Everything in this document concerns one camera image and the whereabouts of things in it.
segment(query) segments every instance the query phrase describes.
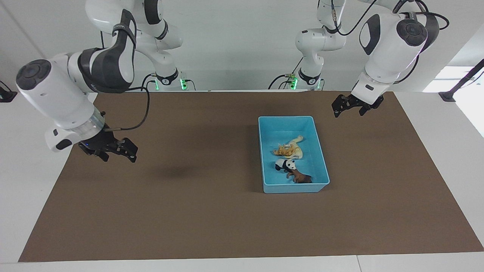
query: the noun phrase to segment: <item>toy animal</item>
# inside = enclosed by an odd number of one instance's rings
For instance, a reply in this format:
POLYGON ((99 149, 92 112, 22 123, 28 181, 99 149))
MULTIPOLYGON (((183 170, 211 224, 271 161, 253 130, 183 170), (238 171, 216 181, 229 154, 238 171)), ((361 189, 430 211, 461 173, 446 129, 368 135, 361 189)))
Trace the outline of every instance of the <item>toy animal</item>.
POLYGON ((274 155, 277 156, 284 156, 289 160, 292 159, 302 159, 303 158, 303 152, 301 148, 298 146, 298 143, 302 141, 304 137, 298 136, 296 139, 291 140, 288 144, 286 145, 279 145, 278 150, 274 150, 274 155))
POLYGON ((277 171, 284 169, 284 172, 292 172, 293 170, 296 170, 296 164, 295 161, 289 161, 285 159, 278 159, 275 162, 275 169, 277 171))
POLYGON ((290 176, 294 176, 292 181, 295 183, 313 183, 313 181, 311 180, 311 176, 304 175, 297 169, 293 169, 291 172, 287 173, 286 177, 288 179, 290 176))

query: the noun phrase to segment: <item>toy panda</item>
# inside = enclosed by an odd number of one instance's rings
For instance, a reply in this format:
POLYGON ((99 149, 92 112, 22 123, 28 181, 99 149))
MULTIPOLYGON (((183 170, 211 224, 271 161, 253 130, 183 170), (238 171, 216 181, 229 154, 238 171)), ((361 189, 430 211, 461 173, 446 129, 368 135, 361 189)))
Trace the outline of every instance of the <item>toy panda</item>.
POLYGON ((275 161, 275 169, 277 171, 284 169, 285 172, 292 173, 296 169, 296 161, 278 159, 275 161))

